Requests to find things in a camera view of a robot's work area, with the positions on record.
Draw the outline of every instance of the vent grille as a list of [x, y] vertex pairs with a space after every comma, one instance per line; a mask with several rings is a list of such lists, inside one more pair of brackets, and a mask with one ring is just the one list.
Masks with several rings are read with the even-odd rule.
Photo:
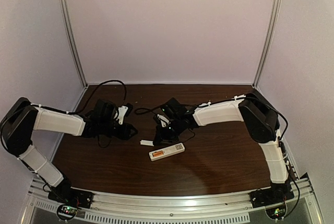
[[[41, 209], [44, 209], [49, 212], [55, 213], [57, 211], [58, 204], [46, 202], [40, 199], [37, 199], [35, 206]], [[175, 221], [166, 221], [166, 220], [152, 220], [152, 219], [142, 219], [137, 220], [134, 218], [123, 218], [123, 217], [114, 217], [110, 215], [103, 215], [97, 213], [91, 213], [86, 211], [81, 211], [82, 215], [79, 216], [79, 213], [76, 218], [84, 219], [89, 223], [97, 224], [242, 224], [250, 223], [249, 214], [238, 214], [233, 216], [226, 217], [217, 217], [217, 218], [208, 218], [208, 219], [193, 219], [193, 220], [175, 220]]]
[[248, 213], [197, 221], [138, 221], [86, 212], [85, 220], [98, 224], [242, 224], [250, 222]]
[[36, 201], [36, 206], [38, 208], [44, 209], [44, 210], [49, 211], [49, 212], [56, 212], [57, 211], [57, 205], [49, 203], [49, 202], [41, 201], [41, 200]]

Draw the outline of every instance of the light purple wall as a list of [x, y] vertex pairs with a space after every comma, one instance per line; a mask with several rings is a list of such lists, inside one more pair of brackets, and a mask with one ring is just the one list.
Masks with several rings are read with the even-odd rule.
[[89, 83], [251, 84], [272, 0], [68, 0]]
[[333, 69], [334, 0], [282, 0], [260, 89], [290, 122], [287, 142], [325, 223], [334, 219]]
[[[0, 0], [0, 119], [25, 96], [72, 110], [82, 92], [59, 0]], [[58, 134], [33, 141], [50, 157]], [[0, 147], [0, 223], [17, 223], [32, 176]]]

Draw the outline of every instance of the white remote control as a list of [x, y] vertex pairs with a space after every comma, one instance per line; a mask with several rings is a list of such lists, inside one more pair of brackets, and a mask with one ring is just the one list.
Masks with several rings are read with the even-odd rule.
[[166, 158], [175, 154], [179, 154], [180, 152], [184, 152], [185, 147], [182, 143], [178, 143], [174, 146], [165, 147], [156, 151], [149, 152], [149, 156], [151, 161], [160, 160], [162, 158]]

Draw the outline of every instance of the black cable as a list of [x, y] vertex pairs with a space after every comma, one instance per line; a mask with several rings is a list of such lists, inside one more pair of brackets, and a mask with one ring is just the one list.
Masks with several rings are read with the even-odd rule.
[[186, 143], [188, 140], [190, 140], [190, 139], [192, 139], [192, 138], [195, 138], [195, 136], [196, 136], [196, 133], [193, 131], [193, 130], [191, 130], [190, 128], [188, 128], [188, 130], [189, 130], [189, 132], [191, 132], [193, 135], [191, 136], [191, 137], [189, 137], [188, 139], [186, 139], [184, 142], [182, 142], [182, 143]]
[[99, 145], [99, 147], [101, 147], [101, 148], [107, 148], [108, 146], [110, 146], [111, 138], [110, 138], [108, 144], [106, 144], [105, 146], [102, 146], [102, 145], [101, 145], [101, 142], [100, 142], [100, 135], [98, 135], [97, 138], [98, 138], [98, 145]]
[[49, 189], [51, 190], [51, 192], [57, 196], [60, 200], [62, 200], [64, 203], [68, 203], [68, 200], [60, 197], [52, 188], [52, 186], [46, 181], [46, 179], [44, 179], [43, 177], [41, 177], [39, 174], [36, 173], [36, 175], [38, 175], [38, 177], [45, 183], [45, 185], [47, 185], [49, 187]]
[[77, 111], [77, 112], [72, 112], [72, 113], [69, 113], [69, 114], [79, 114], [79, 113], [83, 112], [84, 109], [87, 107], [87, 105], [88, 105], [90, 99], [93, 97], [94, 93], [95, 93], [95, 92], [96, 92], [102, 85], [107, 84], [107, 83], [111, 83], [111, 82], [118, 82], [118, 83], [120, 83], [120, 84], [123, 86], [123, 88], [124, 88], [124, 96], [123, 96], [123, 103], [122, 103], [122, 104], [124, 104], [125, 101], [126, 101], [126, 96], [127, 96], [126, 85], [125, 85], [122, 81], [120, 81], [120, 80], [118, 80], [118, 79], [110, 79], [110, 80], [106, 80], [106, 81], [104, 81], [104, 82], [102, 82], [102, 83], [99, 83], [98, 86], [95, 87], [95, 89], [93, 90], [92, 94], [91, 94], [91, 95], [88, 97], [88, 99], [86, 100], [85, 105], [84, 105], [79, 111]]
[[31, 106], [33, 106], [33, 107], [37, 107], [37, 108], [40, 107], [40, 108], [47, 109], [47, 110], [50, 110], [50, 111], [54, 111], [54, 112], [57, 112], [57, 113], [64, 113], [64, 114], [69, 114], [69, 115], [79, 114], [79, 113], [82, 113], [82, 112], [86, 109], [86, 107], [87, 107], [89, 101], [91, 100], [91, 98], [93, 97], [93, 95], [95, 94], [95, 92], [96, 92], [102, 85], [104, 85], [104, 84], [106, 84], [106, 83], [110, 83], [110, 82], [118, 82], [118, 83], [120, 83], [120, 84], [123, 86], [123, 88], [124, 88], [124, 96], [123, 96], [123, 102], [122, 102], [122, 105], [125, 104], [126, 97], [127, 97], [127, 88], [126, 88], [126, 85], [125, 85], [122, 81], [120, 81], [120, 80], [117, 80], [117, 79], [111, 79], [111, 80], [106, 80], [106, 81], [104, 81], [104, 82], [102, 82], [102, 83], [99, 83], [98, 86], [95, 87], [95, 89], [93, 90], [92, 94], [91, 94], [91, 95], [88, 97], [88, 99], [86, 100], [85, 105], [84, 105], [79, 111], [76, 111], [76, 112], [67, 112], [67, 111], [64, 111], [64, 110], [60, 110], [60, 109], [57, 109], [57, 108], [48, 107], [48, 106], [45, 106], [45, 105], [39, 106], [39, 105], [37, 105], [37, 104], [32, 104]]
[[[254, 100], [254, 101], [260, 102], [266, 108], [273, 110], [275, 113], [277, 113], [279, 116], [282, 117], [282, 119], [285, 121], [285, 128], [284, 128], [281, 136], [279, 137], [279, 140], [281, 140], [283, 138], [284, 134], [286, 133], [288, 127], [289, 127], [289, 122], [288, 122], [287, 118], [285, 118], [284, 115], [282, 113], [280, 113], [278, 110], [276, 110], [274, 107], [272, 107], [272, 106], [270, 106], [268, 104], [265, 104], [263, 101], [261, 101], [261, 100], [259, 100], [257, 98], [254, 98], [254, 97], [238, 97], [238, 98], [221, 100], [221, 101], [213, 102], [213, 103], [210, 103], [210, 104], [204, 104], [204, 105], [180, 104], [178, 106], [180, 106], [180, 107], [206, 108], [206, 107], [208, 107], [210, 105], [214, 105], [214, 104], [218, 104], [218, 103], [223, 103], [223, 102], [228, 102], [228, 101], [233, 101], [233, 100], [242, 100], [242, 99], [245, 99], [245, 100]], [[134, 110], [134, 114], [135, 115], [143, 115], [143, 114], [147, 114], [147, 113], [151, 113], [151, 112], [154, 113], [155, 110], [159, 109], [160, 107], [162, 107], [164, 105], [166, 105], [166, 103], [165, 104], [161, 104], [161, 105], [159, 105], [157, 107], [154, 107], [152, 109], [149, 109], [149, 108], [137, 108], [137, 109]]]
[[50, 193], [50, 192], [52, 192], [51, 190], [49, 190], [49, 191], [45, 190], [45, 187], [46, 187], [46, 186], [48, 186], [48, 187], [50, 188], [50, 186], [49, 186], [48, 184], [44, 184], [44, 186], [43, 186], [43, 191], [46, 192], [46, 193]]
[[298, 205], [298, 203], [299, 203], [300, 197], [301, 197], [301, 191], [300, 191], [300, 189], [299, 189], [299, 187], [298, 187], [296, 181], [294, 180], [294, 178], [292, 178], [292, 176], [291, 176], [289, 170], [288, 170], [288, 174], [289, 174], [290, 179], [292, 180], [292, 182], [294, 183], [294, 185], [295, 185], [296, 188], [297, 188], [297, 191], [298, 191], [298, 198], [297, 198], [296, 204], [293, 206], [293, 208], [291, 209], [291, 211], [290, 211], [287, 215], [284, 216], [284, 218], [286, 218], [287, 216], [289, 216], [289, 215], [292, 214], [292, 212], [296, 209], [296, 207], [297, 207], [297, 205]]

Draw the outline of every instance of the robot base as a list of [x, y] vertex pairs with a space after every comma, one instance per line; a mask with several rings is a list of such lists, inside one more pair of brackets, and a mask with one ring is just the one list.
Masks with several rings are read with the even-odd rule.
[[277, 203], [282, 203], [284, 200], [293, 199], [294, 194], [291, 185], [285, 184], [282, 188], [273, 190], [273, 188], [261, 189], [250, 192], [250, 201], [253, 208], [264, 207]]
[[[93, 193], [92, 192], [77, 190], [77, 189], [73, 189], [73, 188], [71, 188], [71, 191], [74, 194], [75, 199], [74, 199], [73, 202], [67, 203], [68, 205], [70, 205], [72, 207], [77, 207], [78, 206], [78, 207], [81, 207], [81, 208], [88, 208], [88, 209], [90, 208], [90, 205], [91, 205], [92, 199], [93, 199]], [[52, 192], [50, 192], [47, 197], [48, 197], [48, 199], [50, 199], [52, 201], [56, 201], [56, 202], [59, 202], [59, 203], [64, 203], [63, 200], [58, 198]]]

